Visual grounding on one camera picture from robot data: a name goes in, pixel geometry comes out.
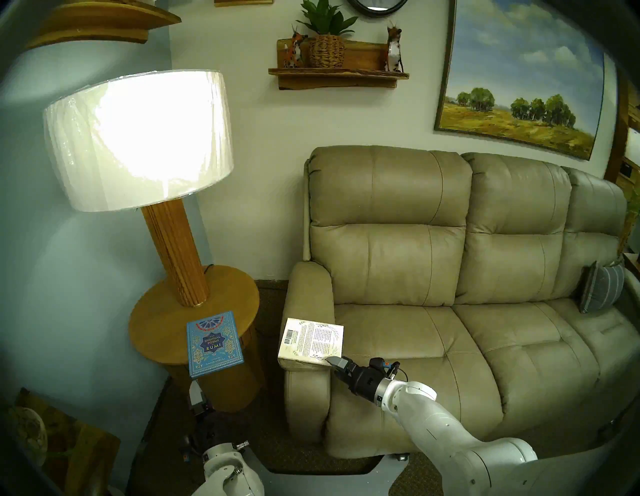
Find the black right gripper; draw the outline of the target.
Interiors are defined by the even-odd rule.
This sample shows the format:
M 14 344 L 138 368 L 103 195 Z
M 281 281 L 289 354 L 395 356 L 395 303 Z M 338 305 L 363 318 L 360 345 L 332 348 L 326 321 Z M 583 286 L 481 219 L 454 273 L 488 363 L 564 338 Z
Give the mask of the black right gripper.
M 374 364 L 362 367 L 350 364 L 350 359 L 343 356 L 329 356 L 326 361 L 334 370 L 334 376 L 339 382 L 357 396 L 367 399 L 375 405 L 382 403 L 382 397 L 386 385 L 380 389 L 381 384 L 388 380 L 387 368 L 384 365 Z

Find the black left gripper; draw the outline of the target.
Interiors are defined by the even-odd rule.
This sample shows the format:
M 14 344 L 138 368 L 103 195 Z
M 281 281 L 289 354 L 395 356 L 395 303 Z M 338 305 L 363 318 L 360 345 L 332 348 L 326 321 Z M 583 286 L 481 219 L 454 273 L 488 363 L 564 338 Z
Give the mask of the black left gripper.
M 192 381 L 189 386 L 189 403 L 195 425 L 184 437 L 185 446 L 190 451 L 207 451 L 218 444 L 215 432 L 216 411 L 210 402 L 204 402 L 202 389 L 197 381 Z

